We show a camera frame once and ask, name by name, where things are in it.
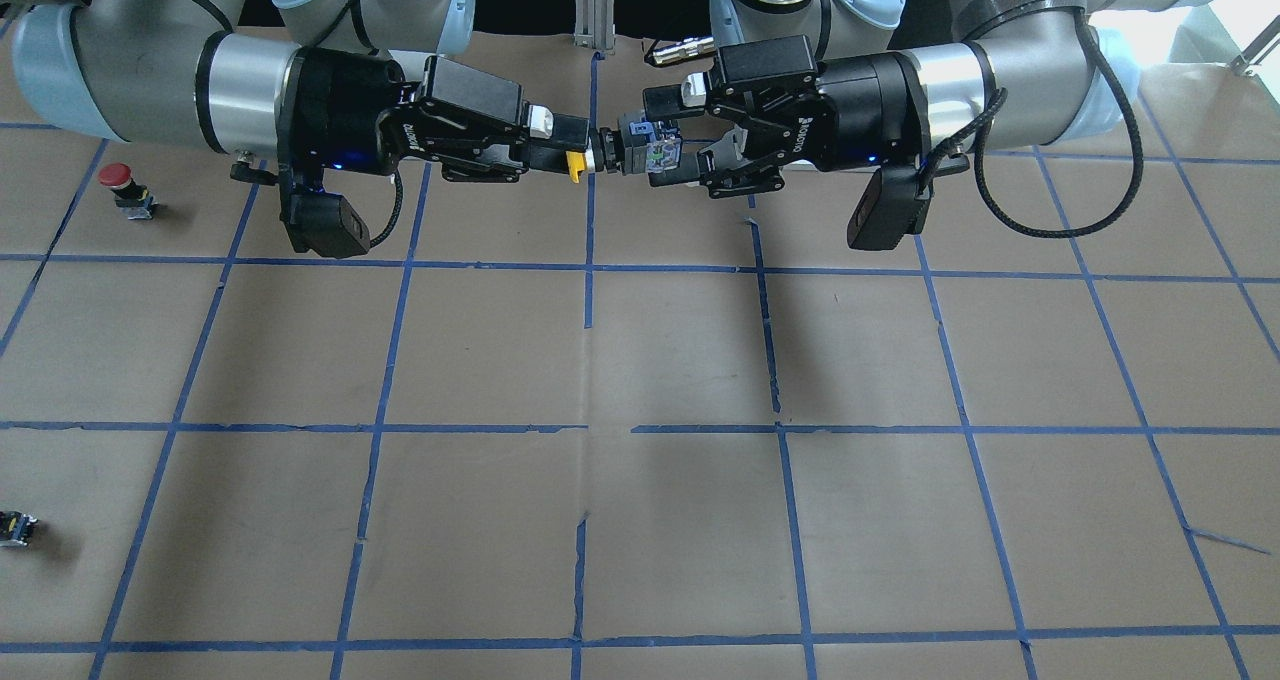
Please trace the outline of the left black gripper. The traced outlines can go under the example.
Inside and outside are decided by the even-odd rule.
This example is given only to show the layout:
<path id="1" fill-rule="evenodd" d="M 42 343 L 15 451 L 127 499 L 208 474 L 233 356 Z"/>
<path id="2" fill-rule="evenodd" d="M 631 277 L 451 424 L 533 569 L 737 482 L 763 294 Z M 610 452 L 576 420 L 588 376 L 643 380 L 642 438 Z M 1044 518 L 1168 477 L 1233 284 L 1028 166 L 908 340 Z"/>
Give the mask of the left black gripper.
<path id="1" fill-rule="evenodd" d="M 822 172 L 913 165 L 927 134 L 924 88 L 904 54 L 827 61 L 819 74 L 806 36 L 718 47 L 710 69 L 644 88 L 643 110 L 646 120 L 705 114 L 741 127 L 805 127 L 799 155 L 788 143 L 769 143 L 751 159 L 749 132 L 733 128 L 682 152 L 675 169 L 648 174 L 653 187 L 701 184 L 712 198 L 780 191 L 781 169 L 799 159 Z"/>

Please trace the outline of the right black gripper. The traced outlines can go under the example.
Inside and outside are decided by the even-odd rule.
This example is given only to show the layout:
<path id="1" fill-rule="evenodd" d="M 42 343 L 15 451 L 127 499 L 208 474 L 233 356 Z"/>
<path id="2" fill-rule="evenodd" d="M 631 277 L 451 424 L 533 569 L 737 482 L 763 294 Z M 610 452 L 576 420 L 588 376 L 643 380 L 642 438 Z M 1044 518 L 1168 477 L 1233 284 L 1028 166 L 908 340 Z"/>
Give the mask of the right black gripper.
<path id="1" fill-rule="evenodd" d="M 389 59 L 300 47 L 278 109 L 278 170 L 320 177 L 325 168 L 388 177 L 402 159 L 495 143 L 550 150 L 431 152 L 447 182 L 516 183 L 529 172 L 568 175 L 564 151 L 584 151 L 586 118 L 529 102 L 521 85 L 429 55 L 417 85 Z"/>

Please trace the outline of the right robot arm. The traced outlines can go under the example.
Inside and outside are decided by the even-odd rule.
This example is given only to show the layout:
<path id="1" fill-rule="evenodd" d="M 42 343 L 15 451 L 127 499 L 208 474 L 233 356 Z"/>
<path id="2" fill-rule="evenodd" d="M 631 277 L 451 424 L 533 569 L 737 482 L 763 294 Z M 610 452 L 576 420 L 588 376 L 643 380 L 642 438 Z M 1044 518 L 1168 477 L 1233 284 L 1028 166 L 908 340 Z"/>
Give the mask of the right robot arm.
<path id="1" fill-rule="evenodd" d="M 61 129 L 275 159 L 282 183 L 406 158 L 461 182 L 586 165 L 588 120 L 454 60 L 477 0 L 4 0 L 28 105 Z"/>

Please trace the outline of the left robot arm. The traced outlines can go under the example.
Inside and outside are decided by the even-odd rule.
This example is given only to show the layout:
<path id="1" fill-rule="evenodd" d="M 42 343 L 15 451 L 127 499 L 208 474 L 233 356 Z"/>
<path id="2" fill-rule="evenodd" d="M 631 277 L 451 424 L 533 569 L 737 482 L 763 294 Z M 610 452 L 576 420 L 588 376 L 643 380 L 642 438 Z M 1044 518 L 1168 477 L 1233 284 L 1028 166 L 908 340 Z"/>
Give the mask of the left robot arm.
<path id="1" fill-rule="evenodd" d="M 772 192 L 781 172 L 901 168 L 927 184 L 952 156 L 1110 131 L 1137 88 L 1100 10 L 1213 0 L 947 0 L 950 42 L 890 47 L 908 0 L 710 0 L 716 60 L 648 88 L 655 187 Z"/>

